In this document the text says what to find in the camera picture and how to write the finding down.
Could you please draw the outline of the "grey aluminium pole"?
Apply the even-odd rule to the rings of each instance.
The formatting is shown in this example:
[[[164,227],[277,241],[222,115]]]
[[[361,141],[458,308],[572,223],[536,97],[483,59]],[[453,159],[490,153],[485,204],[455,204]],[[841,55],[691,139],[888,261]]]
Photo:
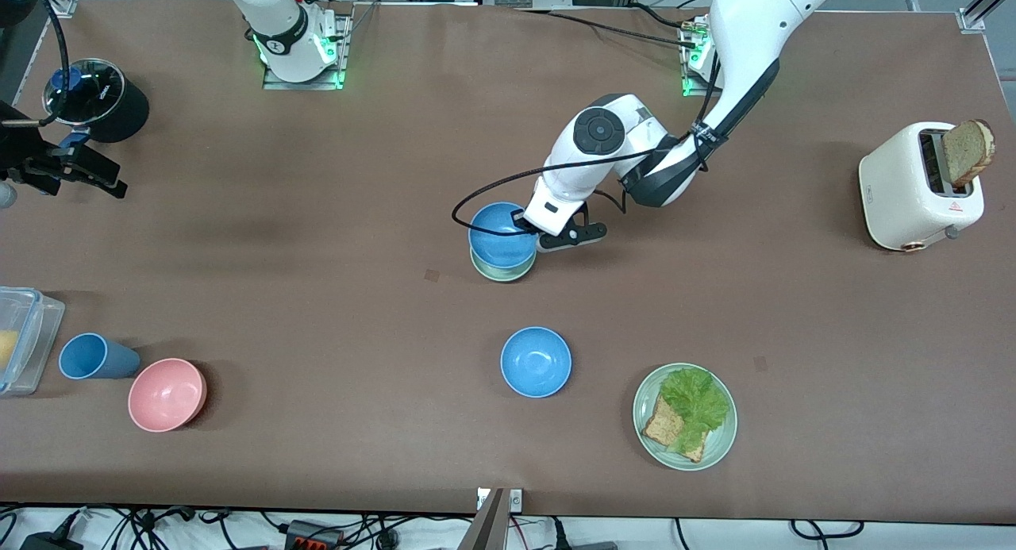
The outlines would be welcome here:
[[[506,550],[511,489],[490,489],[456,550]]]

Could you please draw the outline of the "black and orange connector block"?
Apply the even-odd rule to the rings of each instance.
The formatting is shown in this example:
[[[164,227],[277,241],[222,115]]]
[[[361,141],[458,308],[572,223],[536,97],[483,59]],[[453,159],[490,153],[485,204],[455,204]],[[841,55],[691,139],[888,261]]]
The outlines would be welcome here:
[[[338,550],[343,540],[341,528],[293,520],[287,525],[283,550]]]

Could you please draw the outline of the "clear container with blue clips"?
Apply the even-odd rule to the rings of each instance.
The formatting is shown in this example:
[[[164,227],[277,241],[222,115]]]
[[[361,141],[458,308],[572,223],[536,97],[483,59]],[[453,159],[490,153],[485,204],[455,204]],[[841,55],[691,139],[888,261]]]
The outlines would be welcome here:
[[[3,374],[0,398],[26,398],[39,386],[65,305],[31,287],[0,287],[0,330],[21,333]]]

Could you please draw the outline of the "brown bread slice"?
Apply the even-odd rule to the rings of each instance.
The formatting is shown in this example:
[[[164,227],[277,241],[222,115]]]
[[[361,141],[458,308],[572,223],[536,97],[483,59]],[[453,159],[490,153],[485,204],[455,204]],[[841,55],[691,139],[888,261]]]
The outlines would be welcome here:
[[[709,433],[708,428],[686,423],[661,394],[657,395],[652,413],[641,431],[643,437],[691,463],[703,460]]]
[[[993,163],[995,135],[987,121],[971,119],[948,130],[942,145],[949,184],[960,189]]]

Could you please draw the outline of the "black power adapter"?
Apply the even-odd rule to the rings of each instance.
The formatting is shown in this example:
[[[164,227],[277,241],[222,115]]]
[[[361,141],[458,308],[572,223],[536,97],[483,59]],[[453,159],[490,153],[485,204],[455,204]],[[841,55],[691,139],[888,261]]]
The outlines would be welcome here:
[[[18,550],[83,550],[83,544],[59,538],[55,533],[40,532],[26,536]]]

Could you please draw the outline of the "blue bowl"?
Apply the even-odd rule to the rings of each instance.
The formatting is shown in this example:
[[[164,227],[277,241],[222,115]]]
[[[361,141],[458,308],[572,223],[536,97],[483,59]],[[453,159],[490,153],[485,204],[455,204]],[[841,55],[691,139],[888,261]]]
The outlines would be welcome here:
[[[509,269],[536,257],[537,235],[524,233],[514,224],[513,213],[519,210],[522,207],[512,202],[491,203],[469,222],[469,248],[484,264]]]
[[[572,374],[567,341],[548,327],[530,326],[508,337],[500,354],[505,383],[522,398],[552,398]]]

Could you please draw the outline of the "green bowl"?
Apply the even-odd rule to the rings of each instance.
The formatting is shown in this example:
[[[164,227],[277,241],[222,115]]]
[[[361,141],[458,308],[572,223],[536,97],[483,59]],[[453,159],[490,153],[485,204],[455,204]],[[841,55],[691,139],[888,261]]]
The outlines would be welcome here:
[[[469,256],[480,276],[497,283],[511,283],[529,274],[536,263],[537,250],[472,247]]]

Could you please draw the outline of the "cream toaster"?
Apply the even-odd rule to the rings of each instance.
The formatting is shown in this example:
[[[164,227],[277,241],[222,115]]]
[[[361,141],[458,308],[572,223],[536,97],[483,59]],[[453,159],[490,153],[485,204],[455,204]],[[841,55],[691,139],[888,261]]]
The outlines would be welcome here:
[[[979,178],[956,187],[944,137],[954,124],[907,125],[859,163],[861,206],[868,235],[880,247],[918,252],[956,239],[985,213]]]

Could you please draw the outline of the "blue cup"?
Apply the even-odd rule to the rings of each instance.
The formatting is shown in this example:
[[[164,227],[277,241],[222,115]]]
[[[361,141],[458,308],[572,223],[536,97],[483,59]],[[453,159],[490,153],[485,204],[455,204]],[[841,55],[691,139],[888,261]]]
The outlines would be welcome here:
[[[67,341],[58,359],[62,376],[71,380],[128,378],[140,368],[140,356],[126,345],[97,333]]]

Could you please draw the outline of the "white pole bracket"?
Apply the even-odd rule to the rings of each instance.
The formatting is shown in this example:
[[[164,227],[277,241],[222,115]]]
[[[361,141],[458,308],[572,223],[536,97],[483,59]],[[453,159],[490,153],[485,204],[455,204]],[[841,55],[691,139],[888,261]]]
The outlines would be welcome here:
[[[487,500],[487,496],[492,493],[490,488],[478,488],[477,490],[477,504],[475,508],[480,511],[483,508]],[[508,500],[508,506],[512,514],[522,514],[523,511],[523,489],[512,488],[509,489],[508,495],[506,495]]]

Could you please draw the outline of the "glass lid with blue knob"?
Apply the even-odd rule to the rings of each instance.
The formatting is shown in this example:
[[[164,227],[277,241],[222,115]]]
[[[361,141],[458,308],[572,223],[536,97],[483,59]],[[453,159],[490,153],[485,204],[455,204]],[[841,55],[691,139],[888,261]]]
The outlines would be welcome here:
[[[59,98],[63,106],[57,121],[65,125],[87,125],[108,115],[122,98],[124,76],[113,63],[97,59],[76,60],[67,74],[53,72],[41,94],[46,113],[53,113]]]

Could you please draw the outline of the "green plate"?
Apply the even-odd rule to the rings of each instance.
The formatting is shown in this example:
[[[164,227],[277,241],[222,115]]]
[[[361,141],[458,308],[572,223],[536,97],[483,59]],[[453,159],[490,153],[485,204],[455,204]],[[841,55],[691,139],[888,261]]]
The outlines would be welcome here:
[[[650,372],[645,379],[643,379],[642,383],[639,384],[639,387],[633,398],[632,405],[634,429],[642,448],[644,448],[650,456],[655,459],[657,463],[663,464],[668,467],[668,469],[678,471],[701,471],[708,469],[708,467],[713,467],[716,463],[721,462],[721,460],[729,453],[729,450],[733,447],[734,438],[737,436],[737,428],[739,428],[737,409],[736,405],[734,405],[729,388],[727,388],[727,386],[717,376],[715,376],[714,373],[706,370],[715,377],[716,383],[718,383],[718,386],[721,387],[723,394],[729,399],[729,413],[727,414],[725,422],[723,422],[722,426],[708,435],[703,460],[701,460],[700,463],[691,463],[689,460],[678,455],[678,453],[668,452],[664,446],[650,441],[649,438],[645,438],[641,435],[641,431],[645,427],[645,424],[652,413],[653,406],[656,404],[656,398],[660,394],[660,385],[663,383],[664,377],[671,371],[690,367],[706,370],[703,367],[686,363],[668,364],[654,369],[653,372]]]

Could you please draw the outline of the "pink bowl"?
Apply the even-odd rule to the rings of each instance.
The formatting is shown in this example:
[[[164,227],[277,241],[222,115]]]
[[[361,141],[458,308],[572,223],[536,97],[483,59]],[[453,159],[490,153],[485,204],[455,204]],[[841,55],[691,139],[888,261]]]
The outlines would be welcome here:
[[[162,359],[135,377],[128,413],[135,426],[146,432],[170,432],[198,415],[207,391],[206,377],[192,362]]]

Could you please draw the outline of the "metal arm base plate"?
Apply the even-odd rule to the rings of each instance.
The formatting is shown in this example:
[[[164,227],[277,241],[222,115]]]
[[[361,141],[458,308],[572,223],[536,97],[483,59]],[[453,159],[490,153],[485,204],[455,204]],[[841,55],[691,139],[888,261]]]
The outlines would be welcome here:
[[[297,44],[290,54],[276,56],[255,41],[264,66],[261,86],[265,90],[341,90],[344,87],[352,37],[352,16],[321,12],[313,27],[300,40],[313,51]]]
[[[716,44],[709,25],[709,14],[694,16],[679,27],[679,41],[691,44],[681,50],[682,88],[685,97],[704,97],[714,78],[712,67]]]

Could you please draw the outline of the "green lettuce leaf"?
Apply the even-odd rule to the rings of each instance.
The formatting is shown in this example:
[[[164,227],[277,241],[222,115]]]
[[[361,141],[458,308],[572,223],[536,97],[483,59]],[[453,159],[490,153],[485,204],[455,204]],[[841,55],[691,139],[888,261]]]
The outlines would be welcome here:
[[[668,452],[700,462],[708,435],[725,423],[729,399],[711,373],[693,367],[668,373],[658,398],[672,415],[672,429],[663,439]]]

